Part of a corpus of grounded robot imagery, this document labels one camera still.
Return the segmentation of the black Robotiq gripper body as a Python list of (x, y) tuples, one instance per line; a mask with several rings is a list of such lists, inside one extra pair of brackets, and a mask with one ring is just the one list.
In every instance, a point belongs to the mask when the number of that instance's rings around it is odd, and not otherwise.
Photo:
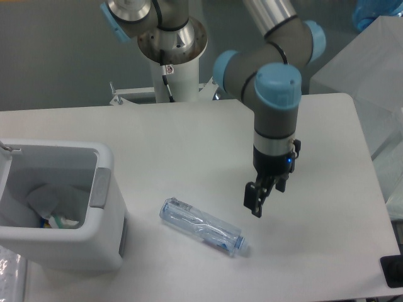
[(271, 156), (253, 147), (253, 166), (257, 172), (258, 182), (274, 179), (277, 183), (286, 183), (289, 174), (295, 169), (295, 152)]

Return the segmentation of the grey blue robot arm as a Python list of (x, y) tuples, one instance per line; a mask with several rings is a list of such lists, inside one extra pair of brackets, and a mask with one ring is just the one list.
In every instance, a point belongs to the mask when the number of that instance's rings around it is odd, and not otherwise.
[[(289, 1), (246, 1), (264, 45), (252, 52), (228, 50), (213, 65), (213, 82), (254, 114), (255, 181), (246, 184), (244, 206), (261, 216), (273, 189), (284, 191), (301, 143), (295, 138), (302, 98), (300, 69), (320, 57), (326, 36), (302, 21)], [(121, 42), (136, 39), (152, 69), (158, 103), (200, 99), (198, 60), (207, 47), (203, 25), (188, 1), (103, 1), (101, 12)]]

